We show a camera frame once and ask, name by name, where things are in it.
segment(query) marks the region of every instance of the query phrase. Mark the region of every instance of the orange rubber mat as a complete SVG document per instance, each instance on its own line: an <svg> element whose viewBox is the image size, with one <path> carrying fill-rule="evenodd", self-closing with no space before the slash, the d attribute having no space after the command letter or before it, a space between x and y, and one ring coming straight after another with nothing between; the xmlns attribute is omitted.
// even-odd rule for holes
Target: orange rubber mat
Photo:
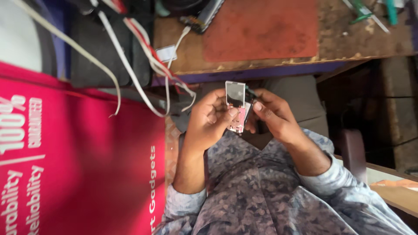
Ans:
<svg viewBox="0 0 418 235"><path fill-rule="evenodd" d="M225 0L203 34L208 62L316 55L316 0Z"/></svg>

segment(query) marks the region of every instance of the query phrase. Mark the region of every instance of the shirt sleeve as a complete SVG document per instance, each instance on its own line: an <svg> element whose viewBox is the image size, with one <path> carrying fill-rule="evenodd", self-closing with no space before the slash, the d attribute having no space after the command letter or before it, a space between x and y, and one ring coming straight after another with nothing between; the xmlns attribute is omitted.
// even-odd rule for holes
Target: shirt sleeve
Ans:
<svg viewBox="0 0 418 235"><path fill-rule="evenodd" d="M183 194L170 184L164 214L154 234L191 234L206 196L206 188L196 194Z"/></svg>
<svg viewBox="0 0 418 235"><path fill-rule="evenodd" d="M415 234L367 184L358 181L329 152L331 167L319 176L302 176L302 184L327 202L358 234Z"/></svg>

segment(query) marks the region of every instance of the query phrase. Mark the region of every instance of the desk surface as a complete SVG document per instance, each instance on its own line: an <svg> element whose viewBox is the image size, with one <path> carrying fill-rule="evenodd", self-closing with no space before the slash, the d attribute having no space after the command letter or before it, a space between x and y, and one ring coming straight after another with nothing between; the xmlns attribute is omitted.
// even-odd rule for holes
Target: desk surface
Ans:
<svg viewBox="0 0 418 235"><path fill-rule="evenodd" d="M381 9L374 9L374 12L388 27L387 20L380 17L383 15ZM178 59L173 61L171 69L179 75L202 74L415 54L411 41L411 27L405 25L408 18L406 11L398 15L399 23L396 26L388 27L391 34L383 32L371 19L367 20L369 25L366 22L350 25L349 22L353 18L352 12L342 0L318 0L319 33L318 52L315 57L206 62L202 55L202 37L190 32L180 44L177 50ZM155 21L154 48L176 44L183 28L184 25L176 18L158 18Z"/></svg>

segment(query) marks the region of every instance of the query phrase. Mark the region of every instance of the blue patterned shirt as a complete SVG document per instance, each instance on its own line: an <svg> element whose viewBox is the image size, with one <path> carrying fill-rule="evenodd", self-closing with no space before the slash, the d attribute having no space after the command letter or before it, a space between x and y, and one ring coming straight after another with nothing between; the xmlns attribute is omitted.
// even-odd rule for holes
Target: blue patterned shirt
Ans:
<svg viewBox="0 0 418 235"><path fill-rule="evenodd" d="M303 130L331 158L326 172L302 176L283 144L261 151L228 131L208 150L208 189L170 185L155 234L415 234L335 161L328 138Z"/></svg>

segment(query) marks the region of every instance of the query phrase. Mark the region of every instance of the gray trousers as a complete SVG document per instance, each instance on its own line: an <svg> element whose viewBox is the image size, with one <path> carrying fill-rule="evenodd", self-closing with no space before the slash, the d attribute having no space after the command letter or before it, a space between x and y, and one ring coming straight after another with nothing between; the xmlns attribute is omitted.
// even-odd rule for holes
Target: gray trousers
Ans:
<svg viewBox="0 0 418 235"><path fill-rule="evenodd" d="M202 95L225 87L223 82L202 85ZM328 137L326 112L316 91L316 81L313 76L269 78L263 87L286 100L299 126ZM261 125L259 133L251 134L245 131L242 138L258 149L263 149L273 138L266 126Z"/></svg>

